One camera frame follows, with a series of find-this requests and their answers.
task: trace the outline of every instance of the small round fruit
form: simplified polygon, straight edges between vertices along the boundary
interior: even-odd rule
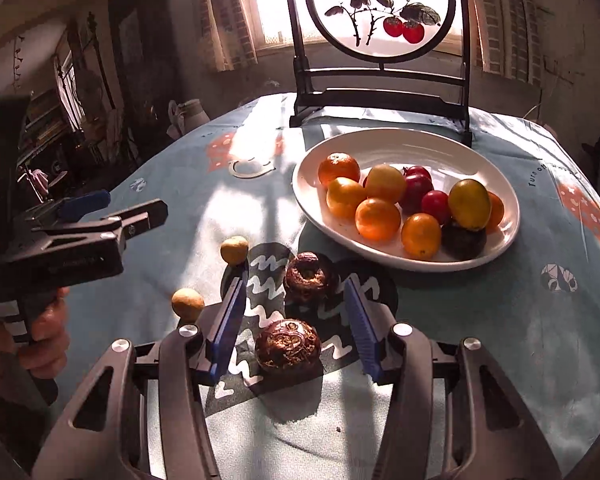
[[[404,221],[400,240],[414,260],[431,260],[440,248],[442,231],[438,220],[426,213],[416,213]]]
[[[491,191],[487,191],[489,193],[489,199],[491,200],[491,216],[489,216],[489,221],[487,222],[487,234],[494,233],[498,230],[498,225],[502,222],[504,218],[504,204],[499,196]]]
[[[429,191],[422,197],[420,209],[423,213],[433,216],[440,225],[444,225],[451,220],[448,200],[449,197],[444,191]]]
[[[356,229],[368,240],[390,240],[400,229],[398,208],[381,198],[368,198],[356,209]]]
[[[431,174],[427,171],[427,168],[423,166],[411,166],[410,168],[404,168],[402,170],[402,174],[407,177],[412,174],[422,174],[426,176],[429,180],[431,180]]]
[[[381,198],[395,204],[404,195],[407,185],[400,170],[388,164],[374,166],[366,176],[366,194],[369,198]]]
[[[356,159],[347,153],[331,153],[318,166],[318,180],[324,187],[339,176],[360,181],[360,167]]]
[[[356,181],[339,176],[327,189],[327,207],[334,216],[353,220],[356,209],[366,198],[366,190]]]
[[[384,28],[384,31],[392,38],[398,38],[404,31],[404,23],[400,18],[396,18],[395,16],[389,16],[388,18],[385,18],[382,22],[382,27]]]
[[[404,178],[407,189],[400,200],[402,214],[410,216],[419,213],[422,207],[422,198],[433,190],[431,179],[421,173],[410,174]]]
[[[249,242],[242,236],[227,238],[220,245],[220,256],[232,267],[238,266],[247,259]]]
[[[405,25],[402,35],[409,43],[420,43],[424,40],[424,27],[421,23],[417,23],[413,27],[407,27]]]
[[[450,256],[458,260],[472,260],[478,257],[486,243],[485,229],[469,231],[456,222],[450,222],[442,227],[442,247]]]
[[[171,297],[171,308],[183,321],[196,322],[204,307],[204,298],[192,288],[176,290]]]
[[[484,229],[491,217],[491,199],[480,182],[466,178],[451,188],[449,209],[460,227],[479,231]]]

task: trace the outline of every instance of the tablecloth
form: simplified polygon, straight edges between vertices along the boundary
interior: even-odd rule
[[[229,373],[214,389],[202,388],[223,478],[371,476],[391,386],[375,386],[363,374],[342,295],[317,310],[285,311],[285,264],[307,250],[330,256],[342,279],[353,276],[370,300],[387,304],[398,320],[430,338],[458,343],[478,337],[522,394],[566,473],[600,433],[600,199],[579,168],[540,126],[472,108],[474,150],[518,195],[518,238],[477,269],[421,274],[384,268],[345,250],[303,217],[290,184],[295,165],[306,150],[346,131],[400,126],[458,139],[459,124],[328,107],[302,128],[289,128],[294,100],[294,94],[264,96],[213,120],[113,190],[107,212],[161,198],[169,217],[129,242],[122,275],[72,289],[72,343],[59,377],[59,406],[113,340],[140,344],[170,332],[178,322],[170,309],[177,289],[190,286],[208,304],[219,301],[226,268],[219,245],[243,235],[251,245],[243,324]],[[229,173],[229,161],[251,157],[271,161],[275,170],[249,180]],[[317,327],[324,375],[273,390],[258,373],[254,338],[283,316],[301,316]],[[436,395],[440,400],[438,387]],[[432,473],[440,467],[436,453]]]

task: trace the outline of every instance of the tangerine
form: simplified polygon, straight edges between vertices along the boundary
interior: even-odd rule
[[[327,207],[338,218],[353,220],[356,208],[365,198],[365,188],[344,176],[332,180],[327,188]]]
[[[431,260],[442,243],[440,223],[426,213],[416,213],[404,221],[400,232],[404,250],[414,260]]]
[[[360,181],[360,166],[356,159],[347,153],[331,153],[318,166],[318,180],[324,187],[328,187],[339,176]]]
[[[489,193],[489,199],[491,200],[491,216],[489,216],[489,221],[487,222],[487,234],[494,233],[498,230],[498,225],[502,222],[504,218],[504,204],[499,196],[491,191],[487,191]]]
[[[368,198],[356,209],[356,229],[368,240],[383,242],[391,239],[400,229],[402,216],[391,202]]]

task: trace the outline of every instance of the white plate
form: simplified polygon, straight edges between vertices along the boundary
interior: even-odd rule
[[[464,262],[454,260],[443,250],[438,251],[432,262],[411,260],[402,248],[399,235],[389,242],[366,240],[353,222],[337,219],[327,208],[326,191],[318,181],[318,166],[336,152],[349,153],[357,160],[362,170],[360,182],[376,164],[391,164],[400,169],[424,166],[431,173],[434,188],[447,193],[458,180],[474,178],[504,203],[500,231],[487,236],[487,245],[480,256]],[[518,197],[498,168],[459,142],[417,130],[373,128],[324,140],[309,150],[296,166],[292,187],[298,204],[320,231],[370,260],[400,269],[451,272],[481,266],[506,251],[520,228]]]

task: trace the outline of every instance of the metal screw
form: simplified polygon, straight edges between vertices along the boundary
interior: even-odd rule
[[[183,325],[178,329],[182,337],[193,337],[198,334],[198,327],[195,325]]]
[[[468,337],[462,343],[467,350],[479,350],[482,347],[482,343],[475,337]]]
[[[131,346],[131,343],[129,341],[127,341],[126,339],[118,339],[116,341],[114,341],[111,345],[111,349],[114,352],[126,352],[127,350],[129,350],[129,347]]]
[[[394,334],[400,337],[407,337],[413,333],[413,327],[406,323],[396,323],[392,329]]]

